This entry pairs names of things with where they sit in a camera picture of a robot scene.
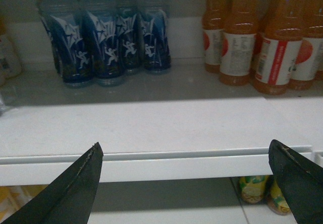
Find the nutrition label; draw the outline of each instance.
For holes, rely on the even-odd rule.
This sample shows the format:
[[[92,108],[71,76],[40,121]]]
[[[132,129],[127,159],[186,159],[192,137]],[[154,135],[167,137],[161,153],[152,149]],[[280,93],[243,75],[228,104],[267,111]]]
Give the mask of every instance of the nutrition label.
[[[323,62],[323,38],[303,38],[292,79],[300,81],[314,79],[320,62]]]
[[[210,65],[220,65],[223,43],[223,29],[204,30],[203,39],[205,62]]]
[[[248,75],[254,43],[255,34],[224,33],[221,73],[230,76]]]
[[[256,79],[265,84],[288,84],[302,41],[263,39]]]

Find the red stripe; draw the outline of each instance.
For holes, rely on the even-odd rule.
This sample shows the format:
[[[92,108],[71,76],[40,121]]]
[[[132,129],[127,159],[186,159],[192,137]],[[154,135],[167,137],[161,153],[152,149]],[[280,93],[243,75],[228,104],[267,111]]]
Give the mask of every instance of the red stripe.
[[[268,81],[268,83],[271,85],[276,85],[277,83],[277,79],[278,79],[279,71],[282,67],[282,62],[285,55],[287,43],[288,41],[278,42],[278,46],[277,46],[277,50],[276,50],[276,54],[275,54],[275,58],[272,66],[272,71]]]

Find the black object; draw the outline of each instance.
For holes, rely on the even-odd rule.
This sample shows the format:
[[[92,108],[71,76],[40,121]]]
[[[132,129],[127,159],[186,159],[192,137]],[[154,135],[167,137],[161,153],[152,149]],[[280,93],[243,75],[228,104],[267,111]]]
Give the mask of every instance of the black object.
[[[96,143],[3,224],[86,224],[101,175],[102,158],[102,149]]]
[[[323,168],[273,140],[269,164],[298,224],[323,223]]]

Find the blue bottle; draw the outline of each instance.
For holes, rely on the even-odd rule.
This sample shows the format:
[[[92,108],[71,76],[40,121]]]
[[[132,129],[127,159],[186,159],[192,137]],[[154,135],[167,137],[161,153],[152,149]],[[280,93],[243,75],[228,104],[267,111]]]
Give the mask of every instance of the blue bottle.
[[[76,0],[41,0],[42,21],[61,60],[63,82],[82,87],[93,78],[92,61],[82,37],[81,13]]]
[[[119,57],[127,74],[133,75],[139,72],[141,66],[137,0],[115,1],[118,13]]]
[[[86,45],[90,51],[96,81],[101,86],[124,82],[125,67],[119,59],[115,0],[80,0]]]
[[[169,0],[139,0],[144,43],[144,67],[160,74],[171,67],[167,28]]]

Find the orange juice bottle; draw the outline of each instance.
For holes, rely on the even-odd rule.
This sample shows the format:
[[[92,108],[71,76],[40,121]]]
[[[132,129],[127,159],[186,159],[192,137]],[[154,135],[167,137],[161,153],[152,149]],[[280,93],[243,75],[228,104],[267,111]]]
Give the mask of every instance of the orange juice bottle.
[[[323,62],[323,0],[306,0],[304,38],[288,87],[309,89]]]
[[[233,0],[224,26],[220,81],[227,85],[249,82],[250,62],[258,30],[257,0]]]
[[[205,69],[211,73],[218,73],[220,70],[223,26],[227,10],[227,0],[206,0],[206,11],[202,18]]]
[[[261,93],[286,92],[303,38],[305,0],[279,0],[265,29],[253,86]]]
[[[257,62],[261,52],[262,41],[264,38],[264,30],[268,22],[274,17],[279,0],[271,0],[268,10],[265,16],[259,21],[259,28],[257,32],[256,42],[253,49],[253,56],[251,60],[251,68],[250,68],[250,77],[253,79],[257,70]]]

